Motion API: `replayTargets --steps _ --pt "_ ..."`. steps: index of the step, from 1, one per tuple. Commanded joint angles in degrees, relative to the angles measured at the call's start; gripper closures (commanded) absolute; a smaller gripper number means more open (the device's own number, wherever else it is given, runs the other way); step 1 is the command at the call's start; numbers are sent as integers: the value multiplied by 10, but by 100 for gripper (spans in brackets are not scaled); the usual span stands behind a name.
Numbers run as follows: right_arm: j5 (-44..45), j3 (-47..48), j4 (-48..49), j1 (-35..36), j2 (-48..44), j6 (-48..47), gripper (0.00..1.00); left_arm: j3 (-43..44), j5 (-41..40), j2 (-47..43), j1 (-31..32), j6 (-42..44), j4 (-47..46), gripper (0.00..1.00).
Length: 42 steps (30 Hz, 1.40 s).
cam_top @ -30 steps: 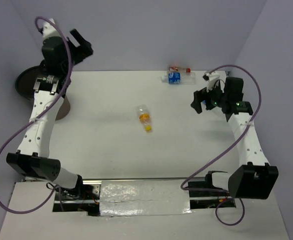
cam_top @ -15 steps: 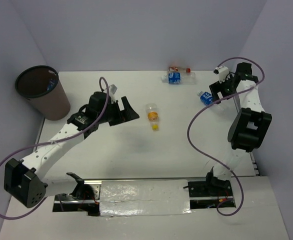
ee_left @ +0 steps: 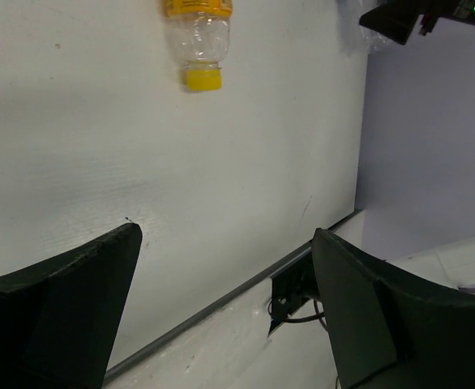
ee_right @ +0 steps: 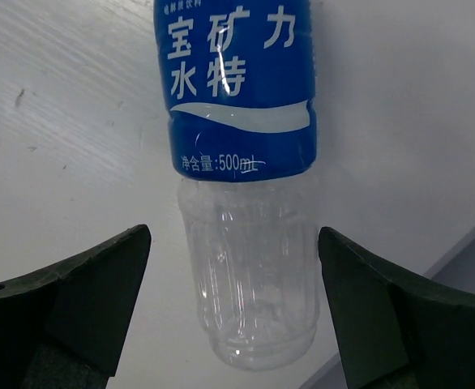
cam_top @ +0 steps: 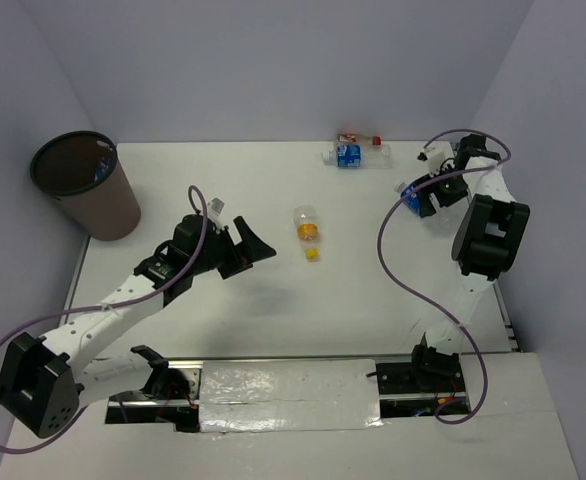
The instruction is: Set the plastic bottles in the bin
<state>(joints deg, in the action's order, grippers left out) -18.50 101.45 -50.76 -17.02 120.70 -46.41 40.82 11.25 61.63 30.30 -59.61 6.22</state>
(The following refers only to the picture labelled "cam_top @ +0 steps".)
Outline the blue label bottle white cap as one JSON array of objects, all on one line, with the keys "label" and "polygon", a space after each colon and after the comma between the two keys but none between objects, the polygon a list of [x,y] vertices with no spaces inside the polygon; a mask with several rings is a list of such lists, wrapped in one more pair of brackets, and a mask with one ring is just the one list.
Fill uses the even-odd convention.
[{"label": "blue label bottle white cap", "polygon": [[394,191],[400,199],[404,199],[403,205],[416,216],[421,215],[421,201],[417,194],[414,193],[414,185],[405,182],[397,183]]}]

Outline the orange label bottle yellow cap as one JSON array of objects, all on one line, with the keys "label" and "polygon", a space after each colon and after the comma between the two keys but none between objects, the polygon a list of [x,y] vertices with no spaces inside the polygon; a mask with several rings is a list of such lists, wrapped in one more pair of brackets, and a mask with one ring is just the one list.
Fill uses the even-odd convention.
[{"label": "orange label bottle yellow cap", "polygon": [[307,261],[320,258],[320,232],[316,210],[310,205],[297,207],[293,213],[296,236]]}]

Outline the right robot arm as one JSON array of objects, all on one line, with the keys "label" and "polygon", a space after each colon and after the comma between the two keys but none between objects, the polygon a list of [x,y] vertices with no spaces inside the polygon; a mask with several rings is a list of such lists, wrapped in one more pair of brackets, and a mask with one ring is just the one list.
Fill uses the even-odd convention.
[{"label": "right robot arm", "polygon": [[468,209],[453,239],[451,258],[458,279],[448,316],[430,327],[414,347],[408,380],[417,390],[458,388],[459,353],[480,299],[515,260],[529,217],[528,205],[515,200],[502,175],[502,156],[487,147],[488,136],[470,131],[453,157],[427,145],[418,159],[428,172],[401,190],[409,210],[421,219],[446,216],[466,201]]}]

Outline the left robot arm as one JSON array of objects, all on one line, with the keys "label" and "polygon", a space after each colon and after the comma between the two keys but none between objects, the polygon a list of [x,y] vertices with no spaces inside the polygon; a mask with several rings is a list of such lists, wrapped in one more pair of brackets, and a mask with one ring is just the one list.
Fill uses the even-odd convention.
[{"label": "left robot arm", "polygon": [[228,279],[275,256],[242,217],[227,227],[201,214],[185,216],[171,239],[142,260],[125,282],[89,311],[40,337],[22,333],[7,346],[0,371],[0,405],[40,439],[71,423],[76,412],[121,391],[157,398],[168,388],[168,360],[146,345],[123,356],[103,355],[116,340],[215,270]]}]

